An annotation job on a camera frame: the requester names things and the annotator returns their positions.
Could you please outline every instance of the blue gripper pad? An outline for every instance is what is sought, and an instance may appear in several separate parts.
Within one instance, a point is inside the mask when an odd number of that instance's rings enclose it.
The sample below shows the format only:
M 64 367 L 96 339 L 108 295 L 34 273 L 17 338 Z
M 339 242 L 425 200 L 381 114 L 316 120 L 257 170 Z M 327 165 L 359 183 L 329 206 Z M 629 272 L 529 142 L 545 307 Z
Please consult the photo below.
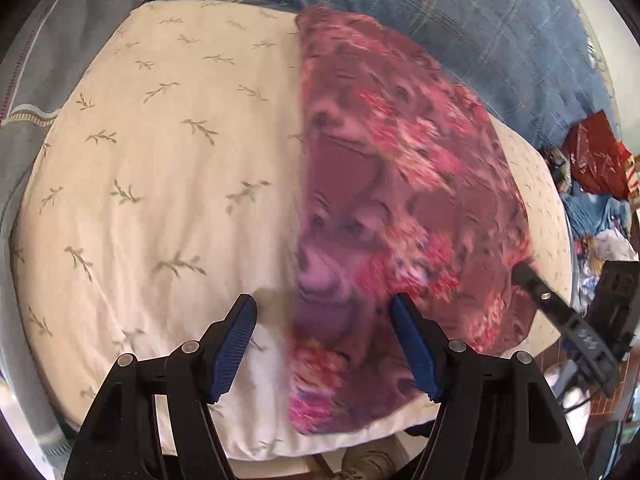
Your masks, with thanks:
M 398 295 L 391 301 L 391 323 L 414 375 L 416 386 L 433 402 L 440 402 L 442 388 L 438 384 L 433 358 L 411 313 Z
M 212 364 L 211 400 L 218 402 L 222 394 L 231 389 L 240 366 L 240 361 L 249 344 L 249 339 L 254 332 L 258 319 L 255 301 L 249 298 L 242 305 L 238 317 L 226 334 L 225 340 L 220 345 L 220 350 Z

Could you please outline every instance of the white cloth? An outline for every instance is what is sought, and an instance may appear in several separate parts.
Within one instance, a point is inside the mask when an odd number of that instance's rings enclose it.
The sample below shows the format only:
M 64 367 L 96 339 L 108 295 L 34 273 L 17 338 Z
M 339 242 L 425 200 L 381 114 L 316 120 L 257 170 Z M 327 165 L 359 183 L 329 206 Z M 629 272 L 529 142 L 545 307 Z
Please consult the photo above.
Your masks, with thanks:
M 80 423 L 122 352 L 168 355 L 223 319 L 242 292 L 258 326 L 233 387 L 212 407 L 230 458 L 349 447 L 434 418 L 421 397 L 350 434 L 287 421 L 287 328 L 300 228 L 298 37 L 293 15 L 232 3 L 135 10 L 60 112 L 14 235 L 14 276 L 33 353 Z M 529 215 L 536 265 L 566 300 L 562 205 L 542 158 L 495 121 Z M 558 333 L 536 316 L 520 346 Z M 159 405 L 165 452 L 172 452 Z
M 553 365 L 545 371 L 546 383 L 549 387 L 558 382 L 560 376 L 559 365 Z M 577 406 L 587 398 L 587 394 L 580 388 L 572 388 L 562 399 L 562 408 L 568 410 L 573 406 Z M 591 413 L 591 401 L 586 402 L 582 406 L 571 410 L 564 418 L 571 430 L 571 435 L 574 438 L 576 444 L 578 444 L 584 437 L 584 431 L 587 429 L 587 421 L 589 420 L 589 414 Z
M 596 258 L 606 261 L 637 262 L 638 253 L 617 229 L 604 229 L 593 237 Z

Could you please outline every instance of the red plastic bag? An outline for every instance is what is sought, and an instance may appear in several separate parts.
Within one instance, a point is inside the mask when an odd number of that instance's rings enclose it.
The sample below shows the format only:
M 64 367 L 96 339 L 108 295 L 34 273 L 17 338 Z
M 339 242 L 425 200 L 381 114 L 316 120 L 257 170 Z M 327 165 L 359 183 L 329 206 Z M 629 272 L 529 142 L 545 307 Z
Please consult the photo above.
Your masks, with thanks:
M 562 152 L 571 164 L 571 176 L 585 192 L 611 193 L 618 200 L 628 199 L 625 174 L 627 157 L 613 136 L 604 111 L 574 124 L 564 141 Z

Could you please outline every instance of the pink floral cloth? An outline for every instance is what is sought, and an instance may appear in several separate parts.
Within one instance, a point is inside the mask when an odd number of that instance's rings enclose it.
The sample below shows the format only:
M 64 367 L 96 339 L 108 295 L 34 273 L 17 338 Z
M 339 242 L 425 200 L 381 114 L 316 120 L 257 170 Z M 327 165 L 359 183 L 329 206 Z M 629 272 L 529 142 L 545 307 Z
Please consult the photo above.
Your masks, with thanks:
M 449 338 L 492 355 L 529 333 L 511 286 L 524 205 L 487 112 L 421 48 L 323 6 L 297 18 L 306 165 L 289 419 L 359 430 L 418 391 L 388 317 L 407 292 Z

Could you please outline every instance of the cable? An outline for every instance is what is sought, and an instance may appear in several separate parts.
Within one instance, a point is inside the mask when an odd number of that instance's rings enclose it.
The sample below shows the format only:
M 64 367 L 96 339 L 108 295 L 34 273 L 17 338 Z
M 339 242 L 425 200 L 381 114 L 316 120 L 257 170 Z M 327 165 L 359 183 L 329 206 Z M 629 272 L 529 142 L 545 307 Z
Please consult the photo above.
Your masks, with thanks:
M 577 410 L 581 406 L 584 406 L 587 402 L 589 402 L 591 399 L 593 399 L 593 397 L 595 397 L 597 394 L 599 394 L 601 389 L 602 389 L 602 386 L 599 387 L 595 392 L 593 392 L 589 397 L 587 397 L 586 399 L 582 400 L 581 402 L 578 402 L 578 404 L 574 404 L 570 408 L 565 409 L 564 412 L 563 412 L 564 416 L 566 416 L 568 413 L 571 413 L 573 410 Z

